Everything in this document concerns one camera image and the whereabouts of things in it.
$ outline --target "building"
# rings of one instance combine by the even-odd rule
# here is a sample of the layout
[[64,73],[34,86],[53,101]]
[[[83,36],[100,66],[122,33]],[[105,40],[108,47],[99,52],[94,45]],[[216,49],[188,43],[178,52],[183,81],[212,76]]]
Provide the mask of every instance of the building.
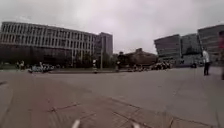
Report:
[[224,30],[224,25],[216,25],[198,30],[202,47],[206,47],[213,62],[219,61],[219,32]]
[[166,61],[172,64],[179,64],[181,58],[181,38],[180,35],[168,36],[156,39],[159,61]]
[[83,60],[86,54],[112,56],[113,36],[18,22],[3,22],[0,37],[2,61],[31,60],[53,63]]
[[188,34],[181,38],[182,65],[202,63],[202,48],[198,35]]
[[126,53],[120,52],[117,56],[117,60],[122,66],[150,66],[158,61],[158,57],[155,54],[144,52],[142,48],[136,49],[135,52]]
[[202,52],[199,37],[196,33],[188,34],[181,37],[181,53],[182,55],[195,52],[200,54]]
[[127,53],[125,56],[129,57],[137,65],[153,65],[158,60],[155,54],[144,52],[142,48],[136,49],[135,52]]

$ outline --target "pole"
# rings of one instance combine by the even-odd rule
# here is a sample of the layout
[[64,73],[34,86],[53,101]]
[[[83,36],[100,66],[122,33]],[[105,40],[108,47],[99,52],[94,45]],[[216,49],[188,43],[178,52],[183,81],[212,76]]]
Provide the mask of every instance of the pole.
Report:
[[100,59],[100,69],[102,70],[103,69],[103,41],[102,41],[102,47],[101,47],[101,59]]
[[74,58],[73,58],[73,52],[74,52],[74,49],[72,48],[72,67],[73,67],[73,60],[74,60]]

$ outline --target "sky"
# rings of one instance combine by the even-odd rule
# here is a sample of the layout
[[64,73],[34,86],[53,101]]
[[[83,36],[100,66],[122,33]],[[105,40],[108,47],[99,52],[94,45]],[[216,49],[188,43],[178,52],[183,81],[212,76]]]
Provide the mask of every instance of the sky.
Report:
[[224,22],[224,0],[0,0],[0,22],[113,34],[114,53],[156,53],[154,39]]

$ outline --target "plaza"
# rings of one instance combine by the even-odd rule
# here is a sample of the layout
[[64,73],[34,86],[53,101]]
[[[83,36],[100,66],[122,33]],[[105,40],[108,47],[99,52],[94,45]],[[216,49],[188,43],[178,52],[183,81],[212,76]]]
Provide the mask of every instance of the plaza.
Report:
[[112,74],[1,72],[1,80],[13,90],[1,126],[13,127],[13,122],[26,128],[30,125],[21,122],[33,121],[32,126],[54,128],[81,118],[81,123],[111,128],[128,128],[130,121],[155,128],[224,127],[220,74],[217,67],[208,77],[202,68]]

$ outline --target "road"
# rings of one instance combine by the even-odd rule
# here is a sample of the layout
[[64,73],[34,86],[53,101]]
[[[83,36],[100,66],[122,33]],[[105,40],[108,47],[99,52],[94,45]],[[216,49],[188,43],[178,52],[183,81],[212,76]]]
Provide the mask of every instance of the road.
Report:
[[224,127],[224,81],[220,70],[171,69],[119,74],[36,75],[90,90],[150,111]]

